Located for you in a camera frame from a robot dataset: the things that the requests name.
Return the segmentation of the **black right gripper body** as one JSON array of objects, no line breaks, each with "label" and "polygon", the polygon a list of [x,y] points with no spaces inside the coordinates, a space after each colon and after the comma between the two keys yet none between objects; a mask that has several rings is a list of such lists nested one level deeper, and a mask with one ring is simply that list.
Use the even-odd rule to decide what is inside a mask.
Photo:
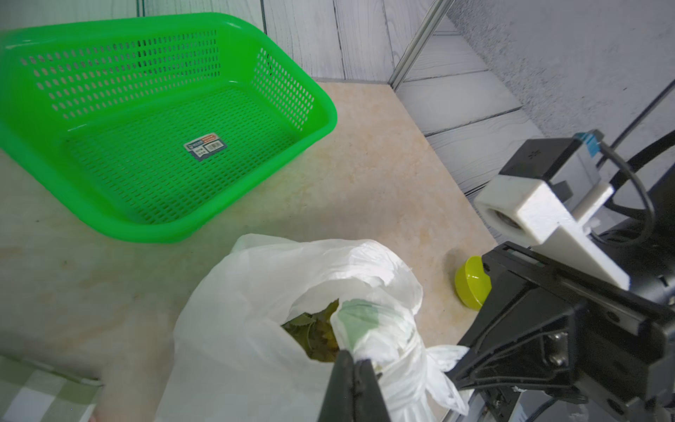
[{"label": "black right gripper body", "polygon": [[[594,403],[622,421],[674,418],[674,174],[651,190],[660,223],[652,239],[635,249],[611,249],[629,273],[622,291],[574,271],[564,286],[575,295],[575,383],[563,390],[533,390],[550,404]],[[548,258],[503,244],[485,258]],[[506,421],[525,389],[483,389],[495,418]]]}]

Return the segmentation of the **white plastic bag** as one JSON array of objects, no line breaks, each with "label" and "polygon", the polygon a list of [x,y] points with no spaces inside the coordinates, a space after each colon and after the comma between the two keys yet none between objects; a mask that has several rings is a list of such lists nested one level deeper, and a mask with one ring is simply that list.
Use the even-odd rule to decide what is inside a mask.
[{"label": "white plastic bag", "polygon": [[448,379],[464,346],[426,347],[424,290],[374,240],[249,234],[202,280],[174,329],[159,421],[314,421],[338,353],[369,360],[390,418],[469,412]]}]

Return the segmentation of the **pineapple with dark crown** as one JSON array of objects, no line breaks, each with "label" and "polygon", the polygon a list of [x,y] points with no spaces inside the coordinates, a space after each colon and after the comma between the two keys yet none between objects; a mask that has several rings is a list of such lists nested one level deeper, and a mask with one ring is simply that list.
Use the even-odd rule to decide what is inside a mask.
[{"label": "pineapple with dark crown", "polygon": [[301,346],[307,357],[317,362],[335,362],[339,345],[330,318],[339,307],[339,299],[314,314],[307,312],[281,327]]}]

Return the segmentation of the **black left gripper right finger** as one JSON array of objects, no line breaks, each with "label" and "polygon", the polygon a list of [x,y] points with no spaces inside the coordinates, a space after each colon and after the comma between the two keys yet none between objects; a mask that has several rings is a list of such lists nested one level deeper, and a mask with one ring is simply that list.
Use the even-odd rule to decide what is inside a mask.
[{"label": "black left gripper right finger", "polygon": [[390,415],[370,360],[355,364],[353,420],[356,422],[390,422]]}]

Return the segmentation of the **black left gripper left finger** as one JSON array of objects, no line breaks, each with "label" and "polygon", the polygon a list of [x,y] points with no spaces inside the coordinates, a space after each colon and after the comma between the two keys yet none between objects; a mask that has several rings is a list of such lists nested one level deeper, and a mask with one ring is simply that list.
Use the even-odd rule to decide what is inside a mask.
[{"label": "black left gripper left finger", "polygon": [[341,350],[333,365],[318,422],[353,422],[355,364],[352,355]]}]

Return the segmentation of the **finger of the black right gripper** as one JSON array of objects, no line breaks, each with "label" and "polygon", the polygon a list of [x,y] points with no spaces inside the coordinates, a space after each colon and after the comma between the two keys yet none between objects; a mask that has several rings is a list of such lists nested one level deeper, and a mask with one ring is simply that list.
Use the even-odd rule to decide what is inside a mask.
[{"label": "finger of the black right gripper", "polygon": [[467,353],[446,375],[460,390],[515,386],[563,390],[575,383],[571,267],[551,260],[480,258],[491,290],[460,343]]}]

